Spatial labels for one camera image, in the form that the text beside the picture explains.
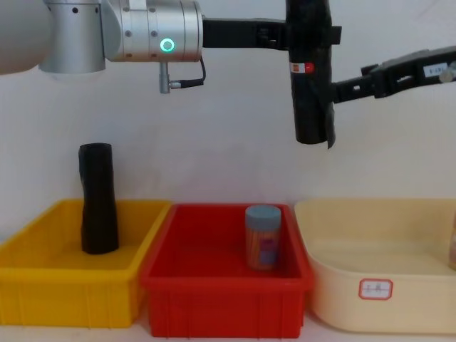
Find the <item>small jar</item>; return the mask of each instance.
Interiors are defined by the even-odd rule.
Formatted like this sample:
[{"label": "small jar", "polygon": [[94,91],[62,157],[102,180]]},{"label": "small jar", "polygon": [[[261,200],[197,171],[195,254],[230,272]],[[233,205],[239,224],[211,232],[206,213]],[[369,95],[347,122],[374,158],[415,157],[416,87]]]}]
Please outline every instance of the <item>small jar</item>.
[{"label": "small jar", "polygon": [[272,270],[279,256],[281,210],[271,205],[248,207],[245,225],[248,265],[259,271]]}]

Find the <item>white table surface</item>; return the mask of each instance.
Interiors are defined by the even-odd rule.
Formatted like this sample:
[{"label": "white table surface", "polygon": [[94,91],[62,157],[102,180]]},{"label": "white table surface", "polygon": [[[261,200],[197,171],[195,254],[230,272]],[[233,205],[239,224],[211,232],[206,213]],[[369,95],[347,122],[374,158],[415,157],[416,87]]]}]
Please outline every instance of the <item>white table surface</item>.
[{"label": "white table surface", "polygon": [[[186,341],[182,338],[152,338],[149,334],[147,316],[141,318],[129,329],[85,329],[85,328],[33,328],[19,326],[0,327],[1,342],[151,342]],[[237,341],[255,341],[236,339]],[[216,338],[192,338],[191,341],[226,341]],[[298,340],[305,342],[455,342],[456,336],[399,336],[399,335],[365,335],[344,333],[325,326],[313,317],[306,317],[306,323]]]}]

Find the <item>yellow plastic bin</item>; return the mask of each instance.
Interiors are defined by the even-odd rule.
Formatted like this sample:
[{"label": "yellow plastic bin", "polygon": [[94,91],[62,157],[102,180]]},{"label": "yellow plastic bin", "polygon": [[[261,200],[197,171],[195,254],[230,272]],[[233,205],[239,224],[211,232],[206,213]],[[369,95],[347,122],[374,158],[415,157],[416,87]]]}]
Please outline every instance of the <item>yellow plastic bin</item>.
[{"label": "yellow plastic bin", "polygon": [[456,333],[448,266],[456,200],[315,199],[295,210],[322,321],[355,332]]},{"label": "yellow plastic bin", "polygon": [[59,202],[0,247],[0,324],[124,328],[144,291],[138,272],[171,203],[118,201],[119,250],[81,250],[83,201]]}]

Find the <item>white label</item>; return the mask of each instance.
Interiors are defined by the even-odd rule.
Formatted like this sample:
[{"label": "white label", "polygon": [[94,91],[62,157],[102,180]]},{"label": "white label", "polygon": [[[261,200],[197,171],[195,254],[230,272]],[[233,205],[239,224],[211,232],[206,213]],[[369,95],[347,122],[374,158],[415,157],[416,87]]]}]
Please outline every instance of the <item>white label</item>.
[{"label": "white label", "polygon": [[290,71],[292,73],[306,73],[305,63],[290,63]]},{"label": "white label", "polygon": [[424,67],[426,78],[440,76],[440,74],[447,69],[448,69],[448,64],[446,64],[446,63],[434,64],[432,66]]},{"label": "white label", "polygon": [[359,286],[359,296],[365,300],[387,301],[393,295],[393,282],[381,279],[363,279]]}]

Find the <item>black cylindrical object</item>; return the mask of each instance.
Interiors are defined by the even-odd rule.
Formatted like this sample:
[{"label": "black cylindrical object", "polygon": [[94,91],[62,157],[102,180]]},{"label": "black cylindrical object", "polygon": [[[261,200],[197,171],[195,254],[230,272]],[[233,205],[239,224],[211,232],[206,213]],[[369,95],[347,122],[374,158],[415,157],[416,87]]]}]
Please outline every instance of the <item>black cylindrical object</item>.
[{"label": "black cylindrical object", "polygon": [[82,145],[79,174],[84,191],[83,251],[89,254],[113,252],[119,248],[119,241],[111,145]]},{"label": "black cylindrical object", "polygon": [[332,27],[328,0],[286,0],[289,60],[296,139],[303,144],[335,143],[331,89]]}]

